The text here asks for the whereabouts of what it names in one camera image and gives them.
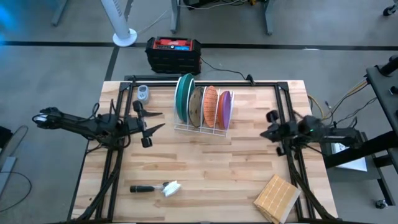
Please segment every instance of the black battery pack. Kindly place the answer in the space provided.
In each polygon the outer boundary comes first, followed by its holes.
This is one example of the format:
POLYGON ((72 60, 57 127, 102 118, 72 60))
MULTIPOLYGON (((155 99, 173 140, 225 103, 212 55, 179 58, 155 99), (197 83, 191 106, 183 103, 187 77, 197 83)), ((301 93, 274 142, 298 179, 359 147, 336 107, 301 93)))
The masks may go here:
POLYGON ((156 73, 200 73, 201 45, 199 41, 178 37, 152 37, 146 54, 156 73))

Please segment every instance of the wire dish rack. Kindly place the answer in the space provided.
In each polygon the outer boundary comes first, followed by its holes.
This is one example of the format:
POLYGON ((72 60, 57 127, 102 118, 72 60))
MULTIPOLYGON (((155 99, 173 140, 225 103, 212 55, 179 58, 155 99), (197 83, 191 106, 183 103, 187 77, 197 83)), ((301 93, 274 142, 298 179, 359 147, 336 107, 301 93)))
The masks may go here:
MULTIPOLYGON (((234 91, 231 91, 231 111, 229 114, 229 121, 228 121, 228 126, 226 127, 226 129, 221 129, 219 124, 218 124, 218 118, 217 118, 217 111, 218 111, 218 102, 220 99, 220 95, 221 95, 221 89, 219 88, 217 91, 217 106, 216 106, 216 113, 215 113, 215 118, 214 118, 214 124, 213 127, 211 128, 209 126, 206 125, 206 123, 204 122, 205 117, 203 115, 203 101, 205 99, 205 97, 203 97, 201 99, 201 112, 200 112, 200 126, 199 127, 195 127, 191 124, 190 119, 189 119, 189 112, 188 112, 188 106, 187 106, 187 122, 182 121, 177 114, 177 108, 176 108, 176 99, 177 99, 177 90, 178 90, 178 86, 180 84, 180 80, 181 77, 178 79, 177 82, 177 86, 175 87, 175 93, 174 93, 174 129, 176 130, 182 130, 182 131, 191 131, 191 132, 196 132, 196 133, 203 133, 203 134, 212 134, 212 135, 216 135, 216 136, 227 136, 228 133, 228 129, 229 129, 229 125, 231 124, 231 120, 232 120, 232 111, 233 111, 233 103, 234 103, 234 91)), ((191 86, 195 83, 194 79, 191 80, 190 82, 190 86, 189 86, 189 91, 188 91, 188 97, 187 97, 187 105, 189 105, 189 99, 190 99, 190 95, 191 95, 191 86)), ((206 89, 207 86, 205 87, 204 91, 203 91, 203 96, 206 94, 206 89)))

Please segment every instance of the black floor stripe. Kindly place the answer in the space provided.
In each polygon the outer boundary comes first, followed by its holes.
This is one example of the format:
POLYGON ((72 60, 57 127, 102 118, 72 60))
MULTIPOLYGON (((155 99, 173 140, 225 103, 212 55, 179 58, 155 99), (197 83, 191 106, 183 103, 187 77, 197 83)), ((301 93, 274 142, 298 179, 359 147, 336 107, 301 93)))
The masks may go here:
POLYGON ((106 69, 106 75, 104 81, 111 81, 112 79, 114 66, 116 64, 116 59, 118 59, 119 49, 120 47, 115 47, 112 51, 111 59, 109 60, 108 64, 108 69, 106 69))
MULTIPOLYGON (((5 41, 5 46, 39 47, 115 47, 112 42, 49 42, 49 41, 5 41)), ((146 47, 146 43, 135 43, 130 47, 146 47)), ((363 50, 398 51, 398 46, 363 45, 291 45, 291 44, 202 44, 205 49, 276 49, 276 50, 363 50)))
POLYGON ((115 47, 111 42, 52 42, 52 41, 5 41, 0 46, 31 47, 115 47))

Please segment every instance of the butcher block tabletop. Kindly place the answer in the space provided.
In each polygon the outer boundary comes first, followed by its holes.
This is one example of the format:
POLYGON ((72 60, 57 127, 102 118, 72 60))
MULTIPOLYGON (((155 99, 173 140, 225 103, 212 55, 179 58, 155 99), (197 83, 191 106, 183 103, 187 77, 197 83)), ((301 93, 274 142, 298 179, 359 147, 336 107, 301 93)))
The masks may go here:
MULTIPOLYGON (((287 82, 294 110, 302 115, 311 114, 304 82, 287 82)), ((111 99, 116 102, 118 98, 119 85, 120 82, 104 82, 98 113, 108 113, 111 99)), ((290 182, 286 156, 279 157, 275 150, 278 144, 259 136, 270 125, 266 113, 277 110, 275 91, 264 86, 223 86, 223 90, 234 91, 226 137, 174 130, 175 87, 149 87, 150 100, 144 108, 163 114, 146 118, 147 125, 165 126, 153 135, 152 147, 143 148, 142 135, 136 134, 124 149, 114 222, 269 222, 253 201, 274 174, 290 182), (182 188, 171 197, 164 197, 158 190, 138 194, 129 191, 131 185, 161 185, 173 180, 182 188)), ((92 141, 88 149, 97 145, 92 141)), ((322 155, 304 149, 303 157, 311 191, 337 217, 322 155)), ((105 158, 106 149, 85 157, 71 218, 81 215, 98 193, 105 158)), ((110 190, 104 200, 104 217, 109 196, 110 190)), ((308 217, 303 193, 300 198, 304 217, 308 217)), ((287 222, 294 221, 295 207, 287 218, 287 222)))

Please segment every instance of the green plate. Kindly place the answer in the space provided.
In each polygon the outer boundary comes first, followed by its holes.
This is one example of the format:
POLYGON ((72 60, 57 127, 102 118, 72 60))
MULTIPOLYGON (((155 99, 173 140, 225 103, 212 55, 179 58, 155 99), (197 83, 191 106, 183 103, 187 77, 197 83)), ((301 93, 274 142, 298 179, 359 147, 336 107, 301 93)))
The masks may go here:
POLYGON ((193 75, 190 73, 184 75, 181 78, 180 84, 178 86, 177 90, 177 114, 178 117, 184 121, 187 122, 188 116, 187 116, 187 100, 189 99, 190 96, 188 96, 188 92, 190 92, 190 95, 193 92, 193 89, 195 88, 195 81, 191 85, 191 89, 189 89, 189 85, 191 83, 191 80, 193 80, 193 75))
POLYGON ((178 81, 177 85, 177 91, 175 93, 175 108, 177 110, 178 117, 181 119, 181 99, 178 95, 178 92, 180 91, 180 87, 182 86, 182 81, 185 79, 185 76, 181 77, 180 80, 178 81))

